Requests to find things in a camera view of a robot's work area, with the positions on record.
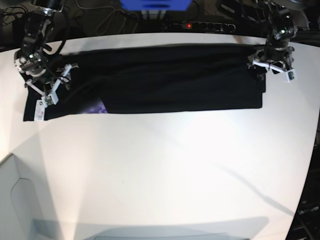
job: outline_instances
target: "white tag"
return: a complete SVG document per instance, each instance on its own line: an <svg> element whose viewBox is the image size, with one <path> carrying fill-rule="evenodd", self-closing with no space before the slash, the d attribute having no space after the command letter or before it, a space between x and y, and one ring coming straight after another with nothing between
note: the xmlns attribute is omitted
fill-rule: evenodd
<svg viewBox="0 0 320 240"><path fill-rule="evenodd" d="M296 70L294 68L289 71L286 71L285 75L286 75L286 80L288 83L290 83L292 80L298 79L297 74L296 74Z"/></svg>
<svg viewBox="0 0 320 240"><path fill-rule="evenodd" d="M42 100L37 100L35 104L34 121L44 121L45 110L46 108Z"/></svg>

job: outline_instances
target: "clothing label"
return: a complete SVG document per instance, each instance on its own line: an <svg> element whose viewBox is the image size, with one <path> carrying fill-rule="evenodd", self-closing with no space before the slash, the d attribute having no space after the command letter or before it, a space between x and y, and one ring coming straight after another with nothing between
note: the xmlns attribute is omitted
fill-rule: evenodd
<svg viewBox="0 0 320 240"><path fill-rule="evenodd" d="M46 108L42 100L37 100L35 104L34 121L44 121L45 110Z"/></svg>

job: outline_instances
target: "white table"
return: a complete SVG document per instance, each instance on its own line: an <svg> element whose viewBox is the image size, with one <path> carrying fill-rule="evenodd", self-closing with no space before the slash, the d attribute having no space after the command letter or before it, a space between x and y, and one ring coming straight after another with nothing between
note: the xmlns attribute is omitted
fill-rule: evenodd
<svg viewBox="0 0 320 240"><path fill-rule="evenodd" d="M187 43L264 40L130 34L69 40L62 53ZM27 90L13 65L15 51L1 53L1 152L17 156L20 177L34 184L39 224L56 228L55 239L284 240L320 107L320 48L291 45L298 80L286 83L283 74L269 72L261 109L82 114L47 122L22 122Z"/></svg>

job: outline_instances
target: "purple print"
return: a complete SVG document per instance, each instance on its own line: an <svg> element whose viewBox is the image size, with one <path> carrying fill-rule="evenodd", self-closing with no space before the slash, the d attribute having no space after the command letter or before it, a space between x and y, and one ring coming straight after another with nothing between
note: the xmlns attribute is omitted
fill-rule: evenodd
<svg viewBox="0 0 320 240"><path fill-rule="evenodd" d="M81 114L107 114L107 109L104 105L104 103L98 99L97 101L94 101L90 105L88 105L83 111L81 111Z"/></svg>

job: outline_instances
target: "black cloth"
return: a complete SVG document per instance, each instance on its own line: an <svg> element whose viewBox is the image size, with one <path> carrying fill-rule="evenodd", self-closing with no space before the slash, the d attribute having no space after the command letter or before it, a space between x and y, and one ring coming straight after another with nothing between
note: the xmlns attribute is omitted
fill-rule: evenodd
<svg viewBox="0 0 320 240"><path fill-rule="evenodd" d="M248 70L252 46L199 44L125 48L66 55L71 90L62 85L45 120L80 114L97 102L110 114L258 109L265 82ZM24 121L33 121L41 96L30 87Z"/></svg>

